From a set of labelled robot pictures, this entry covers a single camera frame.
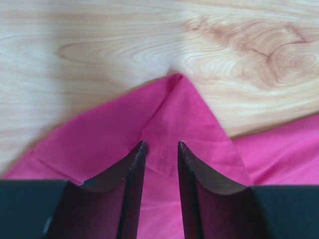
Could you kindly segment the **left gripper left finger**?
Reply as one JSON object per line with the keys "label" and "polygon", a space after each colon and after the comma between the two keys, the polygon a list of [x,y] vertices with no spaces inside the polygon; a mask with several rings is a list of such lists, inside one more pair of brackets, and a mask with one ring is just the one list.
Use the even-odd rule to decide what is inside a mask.
{"label": "left gripper left finger", "polygon": [[68,180],[1,180],[3,239],[135,239],[147,146],[76,185]]}

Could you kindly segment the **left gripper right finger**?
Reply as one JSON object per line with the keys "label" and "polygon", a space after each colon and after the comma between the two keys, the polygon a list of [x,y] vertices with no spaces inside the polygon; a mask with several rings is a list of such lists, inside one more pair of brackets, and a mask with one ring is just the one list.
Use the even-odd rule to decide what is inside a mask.
{"label": "left gripper right finger", "polygon": [[316,239],[317,185],[245,186],[178,144],[178,180],[187,239]]}

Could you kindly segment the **magenta t shirt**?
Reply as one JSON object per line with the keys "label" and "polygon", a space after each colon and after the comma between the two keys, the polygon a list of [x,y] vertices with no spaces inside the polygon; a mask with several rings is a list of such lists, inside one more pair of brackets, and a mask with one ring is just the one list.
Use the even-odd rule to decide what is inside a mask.
{"label": "magenta t shirt", "polygon": [[317,184],[319,117],[231,140],[189,79],[174,74],[85,112],[26,153],[5,179],[68,179],[107,169],[140,141],[148,146],[140,239],[184,237],[177,144],[244,185]]}

